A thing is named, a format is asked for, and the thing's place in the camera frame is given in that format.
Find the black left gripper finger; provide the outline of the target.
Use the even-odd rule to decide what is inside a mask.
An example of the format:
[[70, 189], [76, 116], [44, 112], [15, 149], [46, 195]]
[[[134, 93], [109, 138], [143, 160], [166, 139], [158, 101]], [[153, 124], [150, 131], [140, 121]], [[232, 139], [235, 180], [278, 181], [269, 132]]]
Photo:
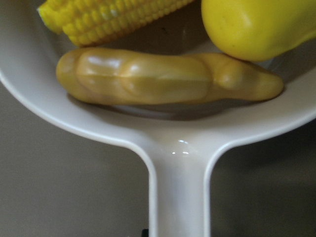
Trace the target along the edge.
[[143, 229], [141, 232], [141, 237], [149, 237], [149, 230]]

